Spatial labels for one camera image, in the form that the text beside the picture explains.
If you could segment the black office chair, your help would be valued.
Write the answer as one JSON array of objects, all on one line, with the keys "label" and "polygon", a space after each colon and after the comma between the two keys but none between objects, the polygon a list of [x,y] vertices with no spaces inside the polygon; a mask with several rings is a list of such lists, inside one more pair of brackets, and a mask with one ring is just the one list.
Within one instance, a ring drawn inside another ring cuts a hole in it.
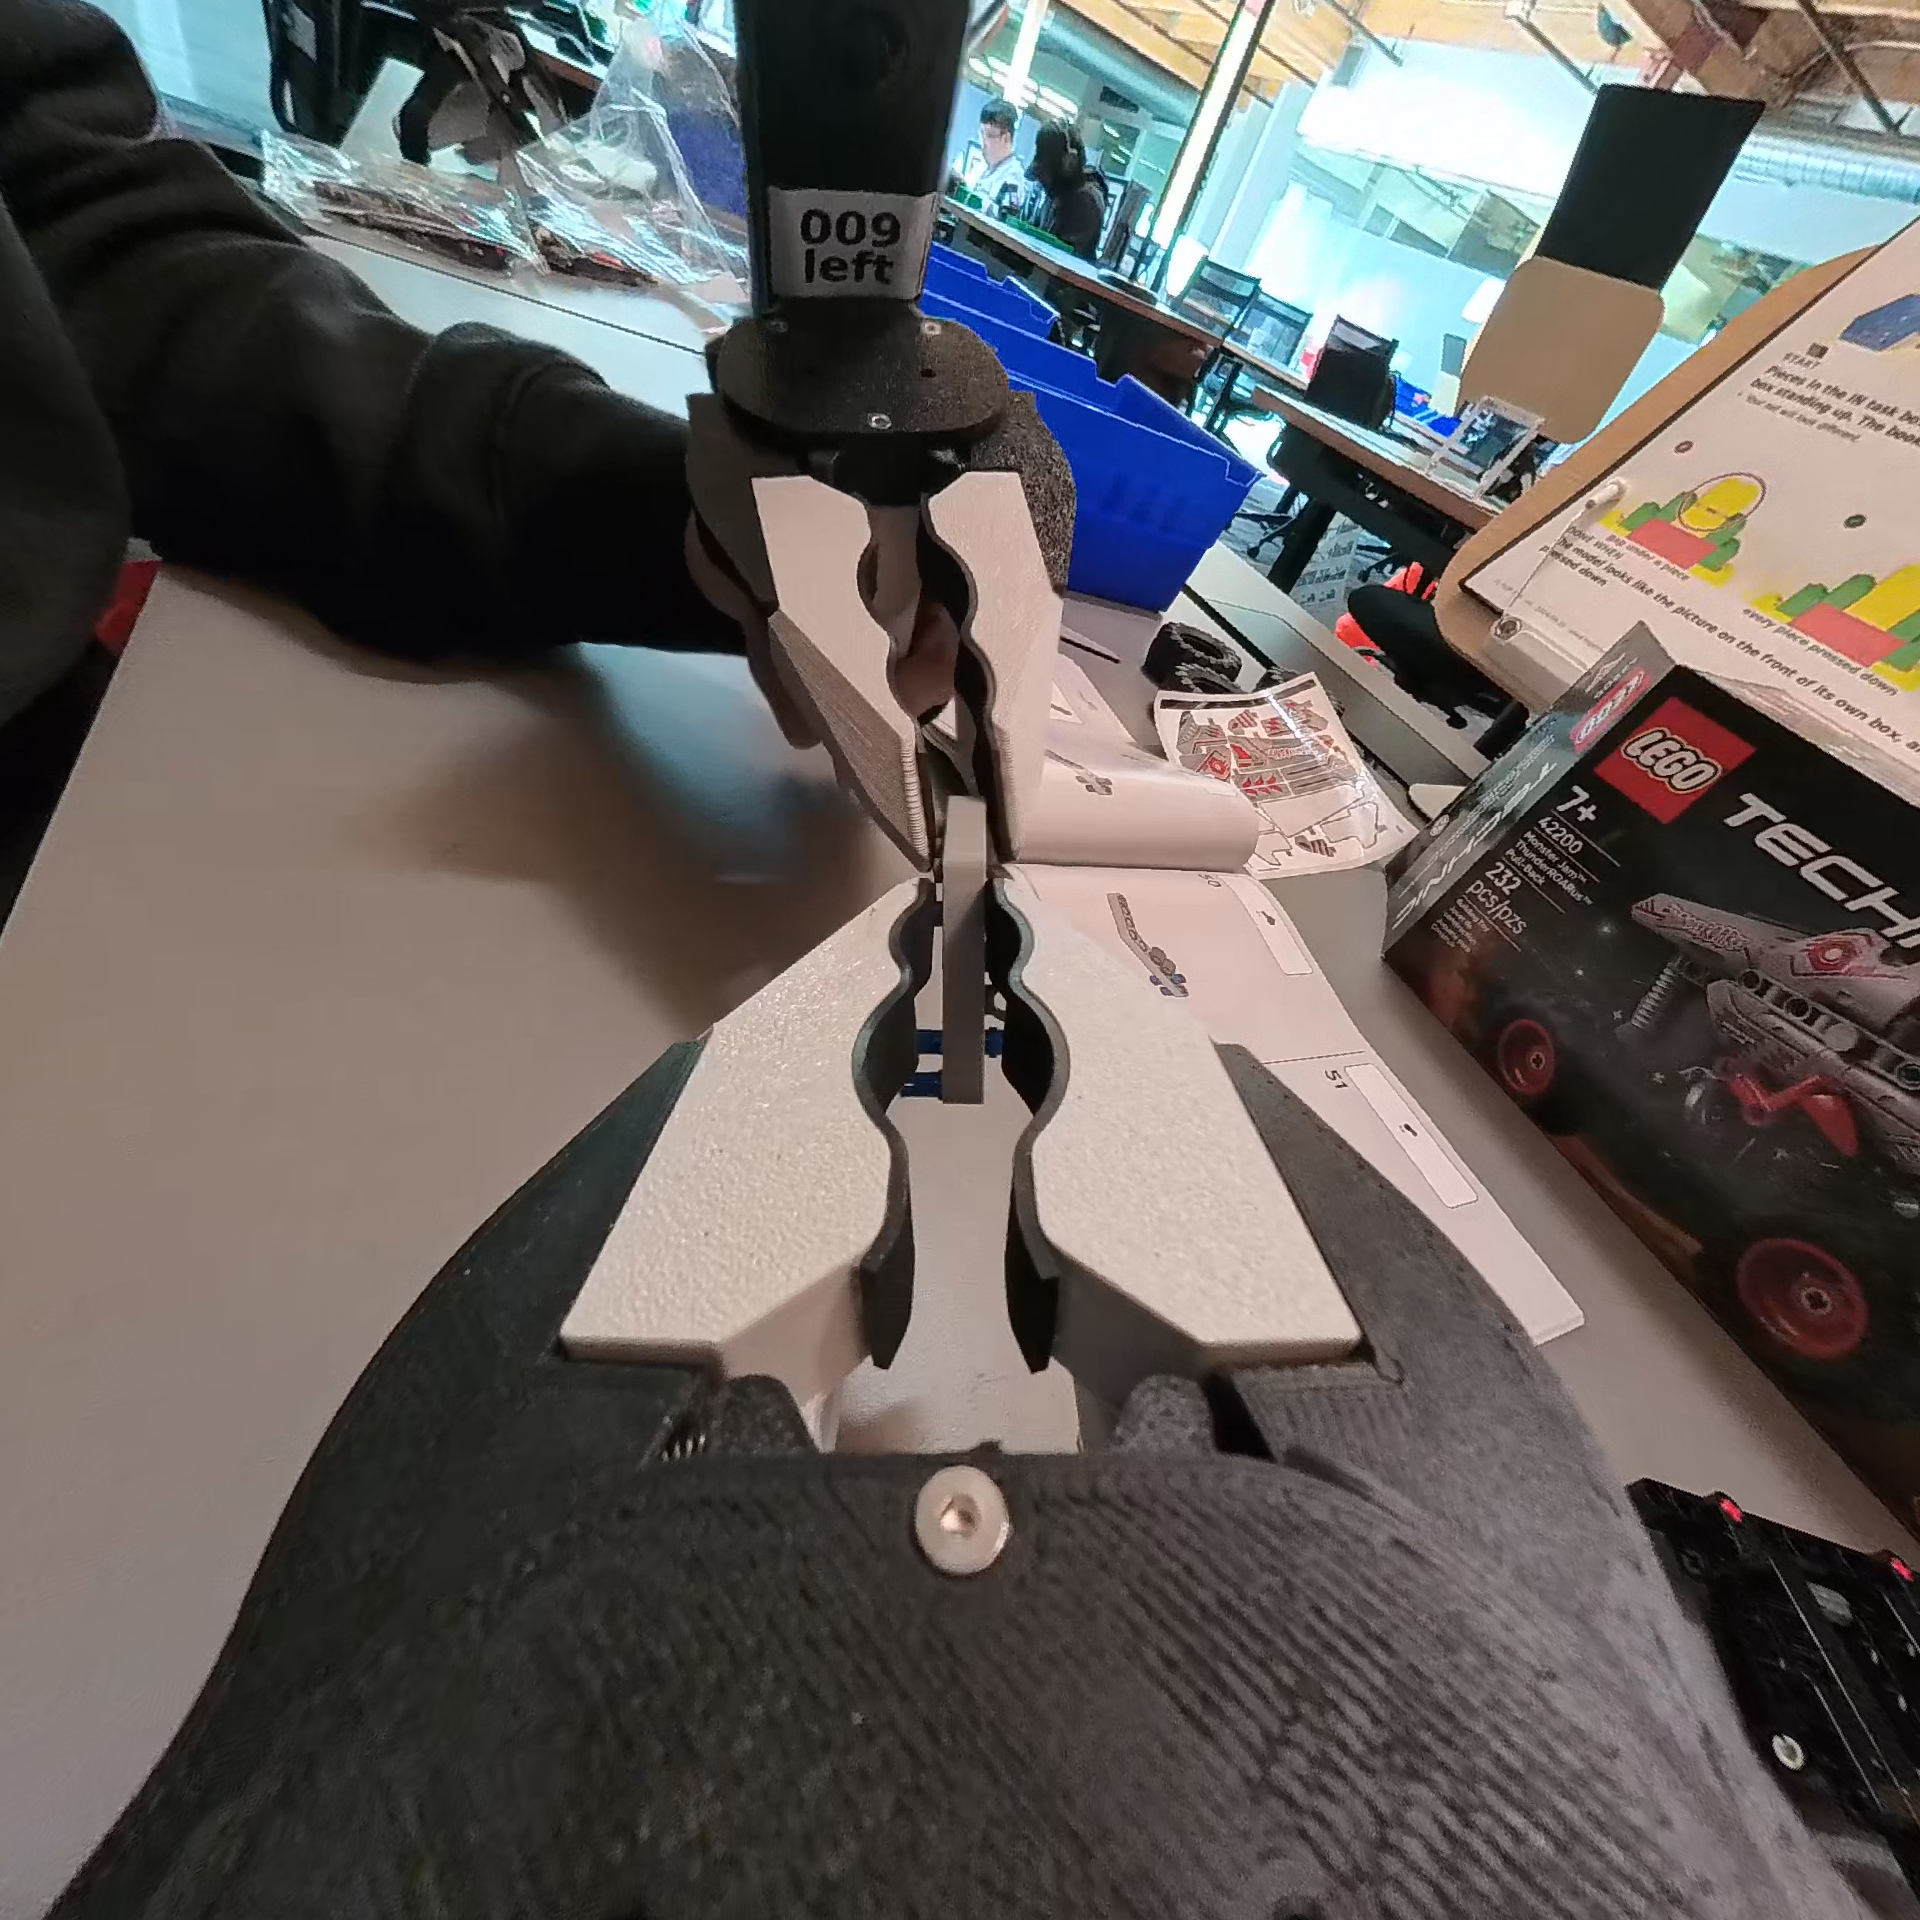
[{"label": "black office chair", "polygon": [[1286,369],[1312,323],[1310,309],[1269,295],[1258,275],[1211,256],[1197,259],[1173,306],[1216,337],[1188,403],[1188,416],[1204,430],[1218,430],[1236,411],[1234,392],[1246,357]]},{"label": "black office chair", "polygon": [[1382,430],[1396,411],[1394,357],[1402,343],[1335,315],[1306,386],[1306,403],[1365,430]]}]

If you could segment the white instruction booklet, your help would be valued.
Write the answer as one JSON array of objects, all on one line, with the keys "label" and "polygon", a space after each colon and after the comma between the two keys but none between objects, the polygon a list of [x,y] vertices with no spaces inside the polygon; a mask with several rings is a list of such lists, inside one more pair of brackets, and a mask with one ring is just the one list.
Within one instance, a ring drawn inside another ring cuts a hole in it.
[{"label": "white instruction booklet", "polygon": [[1144,749],[1071,655],[1053,666],[1038,822],[1022,867],[1085,936],[1243,1048],[1446,1234],[1541,1345],[1584,1312],[1360,1033],[1333,975],[1246,862],[1260,816]]}]

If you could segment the clear bag of pieces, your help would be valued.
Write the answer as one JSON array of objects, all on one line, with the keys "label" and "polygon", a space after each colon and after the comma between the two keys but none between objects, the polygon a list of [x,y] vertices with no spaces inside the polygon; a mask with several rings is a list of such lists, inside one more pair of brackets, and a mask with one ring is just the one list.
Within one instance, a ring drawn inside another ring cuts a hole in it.
[{"label": "clear bag of pieces", "polygon": [[512,195],[557,281],[750,299],[744,151],[734,66],[683,8],[634,16],[582,118],[522,150]]},{"label": "clear bag of pieces", "polygon": [[278,134],[259,138],[259,157],[263,192],[303,229],[375,233],[483,272],[536,265],[515,199],[492,182]]}]

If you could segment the grey bent toy beam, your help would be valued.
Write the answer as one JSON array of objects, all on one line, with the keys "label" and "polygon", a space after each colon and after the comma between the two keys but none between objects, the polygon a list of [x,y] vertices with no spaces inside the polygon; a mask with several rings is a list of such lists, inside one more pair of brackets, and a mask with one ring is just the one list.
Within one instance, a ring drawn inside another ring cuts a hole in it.
[{"label": "grey bent toy beam", "polygon": [[975,1107],[984,1097],[989,1061],[989,909],[992,826],[984,801],[950,797],[944,809],[939,909],[942,909],[942,1024],[939,1045],[918,1037],[918,1069],[903,1083],[903,1097],[939,1097],[942,1104]]}]

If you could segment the orange red item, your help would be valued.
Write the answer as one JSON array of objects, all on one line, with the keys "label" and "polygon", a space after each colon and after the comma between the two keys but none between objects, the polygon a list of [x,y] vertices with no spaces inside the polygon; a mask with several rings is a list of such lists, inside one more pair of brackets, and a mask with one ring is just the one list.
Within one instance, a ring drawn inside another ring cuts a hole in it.
[{"label": "orange red item", "polygon": [[1382,582],[1352,589],[1335,622],[1335,637],[1356,655],[1392,671],[1443,656],[1446,643],[1432,611],[1436,592],[1437,576],[1419,563],[1408,563]]}]

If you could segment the blue plastic bin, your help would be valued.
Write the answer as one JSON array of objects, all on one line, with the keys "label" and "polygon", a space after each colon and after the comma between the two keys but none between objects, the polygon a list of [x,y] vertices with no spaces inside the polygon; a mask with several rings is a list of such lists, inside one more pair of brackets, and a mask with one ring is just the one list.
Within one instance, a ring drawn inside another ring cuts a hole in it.
[{"label": "blue plastic bin", "polygon": [[1080,361],[1053,339],[1058,314],[1020,280],[989,277],[973,256],[935,242],[918,306],[928,321],[973,331],[1022,392],[1078,393],[1085,386]]},{"label": "blue plastic bin", "polygon": [[1168,611],[1230,528],[1258,470],[1134,378],[1040,337],[983,325],[1010,386],[1031,393],[1075,483],[1068,589],[1122,609]]}]

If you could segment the cardboard instruction board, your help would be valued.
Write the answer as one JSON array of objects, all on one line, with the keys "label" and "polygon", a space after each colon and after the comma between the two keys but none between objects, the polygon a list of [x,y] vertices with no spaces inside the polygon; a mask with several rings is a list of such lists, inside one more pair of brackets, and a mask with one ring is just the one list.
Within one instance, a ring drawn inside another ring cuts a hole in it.
[{"label": "cardboard instruction board", "polygon": [[1464,542],[1432,606],[1532,711],[1644,630],[1915,801],[1918,224],[1766,295]]}]

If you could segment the black toy truck box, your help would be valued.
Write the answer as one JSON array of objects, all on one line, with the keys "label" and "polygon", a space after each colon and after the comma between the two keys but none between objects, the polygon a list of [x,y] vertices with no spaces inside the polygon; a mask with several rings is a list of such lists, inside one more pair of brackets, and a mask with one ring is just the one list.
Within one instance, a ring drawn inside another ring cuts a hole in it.
[{"label": "black toy truck box", "polygon": [[1909,1529],[1915,955],[1915,805],[1645,625],[1382,909],[1382,963]]}]

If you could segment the person's torso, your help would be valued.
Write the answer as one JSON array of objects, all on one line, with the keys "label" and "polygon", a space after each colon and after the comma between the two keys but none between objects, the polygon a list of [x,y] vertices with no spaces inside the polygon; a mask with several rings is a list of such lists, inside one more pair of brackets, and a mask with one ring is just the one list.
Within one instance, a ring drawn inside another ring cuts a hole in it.
[{"label": "person's torso", "polygon": [[108,280],[176,210],[179,158],[130,41],[86,5],[4,5],[3,888],[11,911],[112,674],[128,541],[98,341]]}]

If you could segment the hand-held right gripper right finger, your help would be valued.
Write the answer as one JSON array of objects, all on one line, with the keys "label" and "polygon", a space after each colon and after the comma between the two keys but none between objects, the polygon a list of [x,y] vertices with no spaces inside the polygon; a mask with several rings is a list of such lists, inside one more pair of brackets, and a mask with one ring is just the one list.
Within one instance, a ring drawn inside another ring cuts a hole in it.
[{"label": "hand-held right gripper right finger", "polygon": [[1003,1294],[1035,1374],[1207,1381],[1347,1361],[1360,1323],[1204,1024],[997,878],[999,1066],[1026,1107]]}]

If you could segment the partly built toy truck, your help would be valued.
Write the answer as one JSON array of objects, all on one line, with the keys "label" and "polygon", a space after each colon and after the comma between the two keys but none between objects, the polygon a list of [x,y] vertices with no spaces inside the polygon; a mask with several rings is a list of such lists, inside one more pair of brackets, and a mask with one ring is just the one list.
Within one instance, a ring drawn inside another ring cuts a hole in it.
[{"label": "partly built toy truck", "polygon": [[1702,1618],[1746,1733],[1918,1890],[1918,1586],[1860,1552],[1662,1479],[1627,1486]]}]

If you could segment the beige board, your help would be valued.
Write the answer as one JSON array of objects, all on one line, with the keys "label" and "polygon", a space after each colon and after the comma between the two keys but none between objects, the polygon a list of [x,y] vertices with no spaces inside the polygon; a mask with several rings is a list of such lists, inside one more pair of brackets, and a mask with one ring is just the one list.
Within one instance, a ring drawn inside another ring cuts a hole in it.
[{"label": "beige board", "polygon": [[1500,401],[1542,439],[1584,442],[1663,323],[1663,294],[1548,256],[1525,259],[1464,357],[1456,409]]}]

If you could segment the sticker sheet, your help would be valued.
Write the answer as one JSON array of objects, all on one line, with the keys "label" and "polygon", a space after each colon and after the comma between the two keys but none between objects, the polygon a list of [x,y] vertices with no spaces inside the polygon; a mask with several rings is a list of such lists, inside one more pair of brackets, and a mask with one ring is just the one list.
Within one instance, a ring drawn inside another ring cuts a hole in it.
[{"label": "sticker sheet", "polygon": [[1416,839],[1315,674],[1271,689],[1156,696],[1164,755],[1234,787],[1260,816],[1246,862],[1258,880],[1381,869]]}]

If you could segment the person's left hand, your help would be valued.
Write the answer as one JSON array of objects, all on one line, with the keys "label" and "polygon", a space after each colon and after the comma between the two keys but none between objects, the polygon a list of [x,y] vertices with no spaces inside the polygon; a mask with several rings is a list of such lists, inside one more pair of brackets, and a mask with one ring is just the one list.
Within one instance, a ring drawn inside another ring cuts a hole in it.
[{"label": "person's left hand", "polygon": [[892,667],[901,709],[924,725],[949,709],[956,694],[960,633],[950,614],[933,598],[922,598],[903,651]]}]

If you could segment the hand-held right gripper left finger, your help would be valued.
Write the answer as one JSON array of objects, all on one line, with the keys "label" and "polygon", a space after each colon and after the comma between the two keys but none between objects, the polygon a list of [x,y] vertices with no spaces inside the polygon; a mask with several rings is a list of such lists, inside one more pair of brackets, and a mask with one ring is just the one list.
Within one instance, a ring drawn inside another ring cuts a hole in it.
[{"label": "hand-held right gripper left finger", "polygon": [[572,1358],[887,1367],[915,1303],[906,1141],[938,897],[878,898],[710,1027],[560,1329]]}]

